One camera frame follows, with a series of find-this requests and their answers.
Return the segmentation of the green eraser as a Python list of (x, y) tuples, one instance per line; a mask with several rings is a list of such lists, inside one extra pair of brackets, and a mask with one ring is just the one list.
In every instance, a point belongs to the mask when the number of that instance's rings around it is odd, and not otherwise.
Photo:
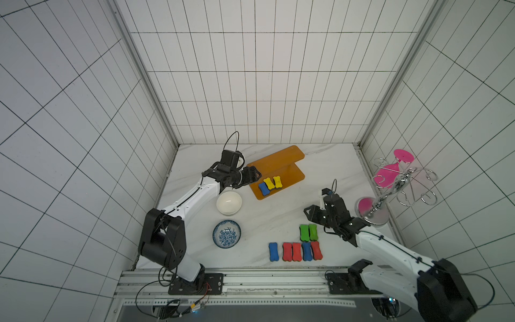
[(301, 242), (311, 241), (308, 225), (305, 225), (305, 224), (299, 225), (299, 230), (300, 230), (300, 241)]
[(308, 225), (308, 230), (309, 230), (310, 241), (312, 241), (312, 242), (318, 241), (319, 240), (319, 236), (318, 236), (318, 231), (317, 231), (317, 225), (316, 224), (309, 224)]

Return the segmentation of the blue eraser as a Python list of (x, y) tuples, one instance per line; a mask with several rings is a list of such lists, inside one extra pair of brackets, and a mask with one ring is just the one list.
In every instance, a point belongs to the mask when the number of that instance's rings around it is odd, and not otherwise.
[(268, 185), (265, 182), (262, 182), (258, 185), (258, 188), (261, 191), (261, 194), (263, 197), (266, 197), (270, 194), (270, 190), (268, 188)]
[(302, 249), (303, 249), (303, 261), (310, 262), (313, 260), (313, 254), (312, 254), (312, 248), (310, 242), (303, 242), (302, 243)]
[(279, 247), (277, 242), (269, 243), (270, 261), (278, 262), (280, 260)]

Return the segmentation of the yellow eraser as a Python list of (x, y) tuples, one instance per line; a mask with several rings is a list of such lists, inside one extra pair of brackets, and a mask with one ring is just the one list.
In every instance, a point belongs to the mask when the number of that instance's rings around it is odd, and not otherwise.
[(276, 186), (271, 178), (265, 178), (264, 183), (266, 184), (268, 190), (270, 190), (270, 191), (274, 190), (276, 188)]
[(274, 181), (275, 189), (282, 189), (283, 188), (280, 176), (273, 177), (273, 181)]

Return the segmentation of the orange wooden two-tier shelf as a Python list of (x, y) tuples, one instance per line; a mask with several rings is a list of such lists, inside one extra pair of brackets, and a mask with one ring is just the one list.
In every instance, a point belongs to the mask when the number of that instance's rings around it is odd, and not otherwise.
[[(250, 185), (250, 188), (257, 200), (262, 201), (276, 193), (296, 185), (300, 181), (303, 181), (305, 179), (305, 175), (296, 163), (304, 159), (304, 157), (305, 155), (301, 149), (298, 146), (293, 145), (267, 157), (249, 163), (248, 166), (255, 166), (262, 174), (262, 177), (258, 182)], [(263, 197), (258, 185), (264, 182), (265, 178), (271, 178), (273, 181), (273, 177), (275, 176), (281, 177), (283, 188), (271, 190), (268, 196)]]

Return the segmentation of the red eraser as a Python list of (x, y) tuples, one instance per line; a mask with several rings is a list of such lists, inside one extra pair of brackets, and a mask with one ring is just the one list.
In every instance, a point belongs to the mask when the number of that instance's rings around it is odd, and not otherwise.
[(300, 262), (303, 260), (303, 249), (301, 243), (292, 243), (292, 260)]
[(320, 244), (318, 241), (312, 241), (310, 243), (312, 249), (312, 257), (314, 260), (322, 260), (323, 254), (320, 249)]
[(282, 244), (282, 260), (285, 262), (292, 262), (293, 247), (289, 242)]

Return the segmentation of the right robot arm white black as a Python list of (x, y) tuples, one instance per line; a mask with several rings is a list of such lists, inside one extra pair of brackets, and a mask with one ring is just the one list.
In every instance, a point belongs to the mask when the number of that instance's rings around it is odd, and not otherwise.
[(462, 275), (449, 260), (422, 256), (379, 232), (369, 222), (353, 217), (336, 193), (325, 195), (323, 207), (304, 209), (307, 219), (343, 241), (360, 248), (391, 267), (376, 268), (369, 260), (351, 266), (358, 287), (394, 297), (417, 311), (424, 321), (468, 321), (479, 307)]

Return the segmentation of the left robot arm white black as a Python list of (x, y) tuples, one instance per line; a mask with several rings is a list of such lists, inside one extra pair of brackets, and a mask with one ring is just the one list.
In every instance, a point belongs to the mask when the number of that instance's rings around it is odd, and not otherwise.
[(262, 174), (246, 166), (239, 151), (223, 150), (221, 159), (201, 173), (198, 183), (164, 209), (153, 208), (144, 219), (138, 254), (174, 272), (188, 283), (202, 283), (205, 268), (187, 253), (186, 224), (226, 188), (258, 182)]

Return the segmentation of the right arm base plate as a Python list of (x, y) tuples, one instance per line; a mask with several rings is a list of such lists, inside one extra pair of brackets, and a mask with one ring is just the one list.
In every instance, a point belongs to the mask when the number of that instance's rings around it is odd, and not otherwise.
[(380, 292), (373, 291), (359, 282), (353, 275), (348, 273), (336, 273), (332, 270), (325, 272), (325, 279), (331, 295), (379, 295)]

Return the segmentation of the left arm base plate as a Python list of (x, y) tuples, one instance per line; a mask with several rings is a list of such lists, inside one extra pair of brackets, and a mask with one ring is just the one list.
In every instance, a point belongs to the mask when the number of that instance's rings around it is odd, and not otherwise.
[(222, 293), (224, 274), (201, 273), (195, 281), (189, 282), (176, 277), (169, 286), (169, 295), (220, 295)]

